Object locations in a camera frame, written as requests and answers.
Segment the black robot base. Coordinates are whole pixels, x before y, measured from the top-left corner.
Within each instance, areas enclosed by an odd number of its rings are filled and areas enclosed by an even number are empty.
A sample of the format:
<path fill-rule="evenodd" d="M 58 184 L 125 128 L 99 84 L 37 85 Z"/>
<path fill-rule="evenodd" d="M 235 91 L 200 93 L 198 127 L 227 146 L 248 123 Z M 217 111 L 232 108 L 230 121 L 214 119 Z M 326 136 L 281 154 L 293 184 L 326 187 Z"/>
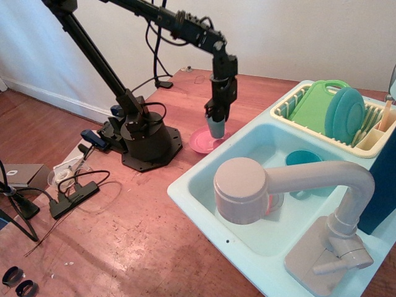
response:
<path fill-rule="evenodd" d="M 182 149 L 179 131 L 166 126 L 156 112 L 109 117 L 97 130 L 110 149 L 121 154 L 121 163 L 139 172 L 166 166 Z"/>

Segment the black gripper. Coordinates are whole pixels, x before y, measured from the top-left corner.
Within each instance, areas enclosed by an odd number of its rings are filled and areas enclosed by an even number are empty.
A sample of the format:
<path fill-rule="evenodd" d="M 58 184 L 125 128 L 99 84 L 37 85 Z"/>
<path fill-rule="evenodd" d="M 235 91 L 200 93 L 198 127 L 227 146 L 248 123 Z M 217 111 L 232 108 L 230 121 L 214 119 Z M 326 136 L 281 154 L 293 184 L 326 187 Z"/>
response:
<path fill-rule="evenodd" d="M 212 84 L 212 97 L 205 104 L 205 118 L 217 122 L 227 121 L 230 106 L 237 99 L 238 60 L 233 55 L 216 55 L 212 60 L 213 73 L 210 78 Z"/>

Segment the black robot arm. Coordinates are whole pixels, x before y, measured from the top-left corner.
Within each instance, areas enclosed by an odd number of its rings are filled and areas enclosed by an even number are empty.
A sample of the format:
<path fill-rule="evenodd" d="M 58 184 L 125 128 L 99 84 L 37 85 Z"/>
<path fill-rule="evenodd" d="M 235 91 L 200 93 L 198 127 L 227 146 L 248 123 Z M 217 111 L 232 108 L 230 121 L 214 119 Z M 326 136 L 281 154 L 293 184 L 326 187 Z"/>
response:
<path fill-rule="evenodd" d="M 203 19 L 185 11 L 172 12 L 147 1 L 115 1 L 115 4 L 168 30 L 174 39 L 182 39 L 212 54 L 212 97 L 205 104 L 205 115 L 217 123 L 228 120 L 230 106 L 238 94 L 238 60 L 236 56 L 226 52 L 226 39 L 223 34 L 206 24 Z M 124 87 L 73 15 L 77 9 L 77 1 L 44 1 L 44 5 L 58 19 L 64 31 L 71 36 L 112 90 L 124 114 L 146 114 L 143 105 Z"/>

